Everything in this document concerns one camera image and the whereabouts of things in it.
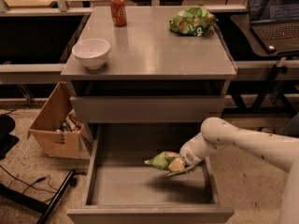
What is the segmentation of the grey flat gripper finger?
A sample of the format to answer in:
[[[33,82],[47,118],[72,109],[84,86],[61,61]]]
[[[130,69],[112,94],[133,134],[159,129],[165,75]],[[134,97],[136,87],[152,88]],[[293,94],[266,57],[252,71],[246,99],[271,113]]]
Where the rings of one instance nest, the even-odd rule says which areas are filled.
[[[194,172],[196,170],[196,168],[198,167],[198,164],[196,165],[192,165],[192,166],[186,166],[185,165],[185,169],[180,171],[180,172],[175,172],[175,173],[171,173],[169,171],[169,174],[167,176],[174,176],[174,175],[185,175],[188,174],[190,172]]]

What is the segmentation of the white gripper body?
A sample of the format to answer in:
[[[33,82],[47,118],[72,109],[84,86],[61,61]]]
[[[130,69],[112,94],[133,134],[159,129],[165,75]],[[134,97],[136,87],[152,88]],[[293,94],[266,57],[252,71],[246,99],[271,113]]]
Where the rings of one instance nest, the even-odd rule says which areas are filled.
[[[203,146],[199,142],[188,141],[181,147],[179,156],[185,161],[187,166],[194,166],[204,159],[202,151]]]

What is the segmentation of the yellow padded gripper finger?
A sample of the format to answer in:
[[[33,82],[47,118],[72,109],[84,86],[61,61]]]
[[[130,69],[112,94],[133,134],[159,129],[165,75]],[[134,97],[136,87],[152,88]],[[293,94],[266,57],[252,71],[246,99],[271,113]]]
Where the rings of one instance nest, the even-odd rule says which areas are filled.
[[[171,161],[168,165],[168,169],[171,173],[180,172],[185,169],[185,161],[177,157]]]

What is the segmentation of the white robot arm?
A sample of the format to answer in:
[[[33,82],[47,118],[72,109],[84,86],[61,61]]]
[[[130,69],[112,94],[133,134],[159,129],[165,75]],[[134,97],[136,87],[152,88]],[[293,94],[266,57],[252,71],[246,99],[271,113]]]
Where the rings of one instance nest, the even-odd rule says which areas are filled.
[[[278,224],[299,224],[299,139],[235,127],[224,119],[205,119],[200,133],[179,151],[186,167],[171,175],[189,173],[205,158],[235,146],[288,173]]]

